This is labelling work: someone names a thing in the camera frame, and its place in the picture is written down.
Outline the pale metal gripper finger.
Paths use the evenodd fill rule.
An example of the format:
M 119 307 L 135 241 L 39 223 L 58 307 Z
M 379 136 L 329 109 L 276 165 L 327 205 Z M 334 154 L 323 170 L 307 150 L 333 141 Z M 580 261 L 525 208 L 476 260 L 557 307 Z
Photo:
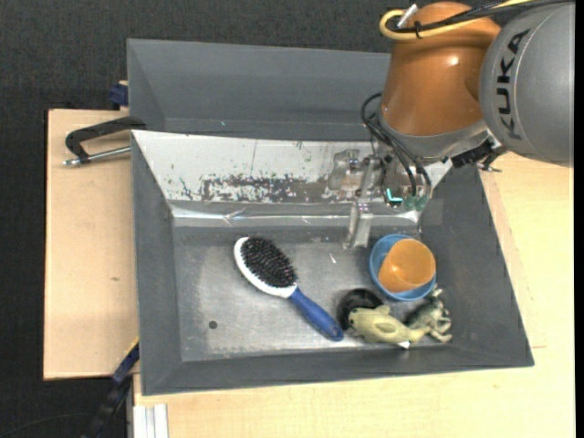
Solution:
M 359 223 L 359 216 L 359 203 L 354 202 L 350 208 L 348 229 L 342 243 L 344 249 L 351 249 L 354 246 L 355 235 L 357 233 L 357 227 Z
M 373 213 L 366 203 L 356 204 L 356 214 L 353 230 L 353 246 L 366 247 L 369 242 Z

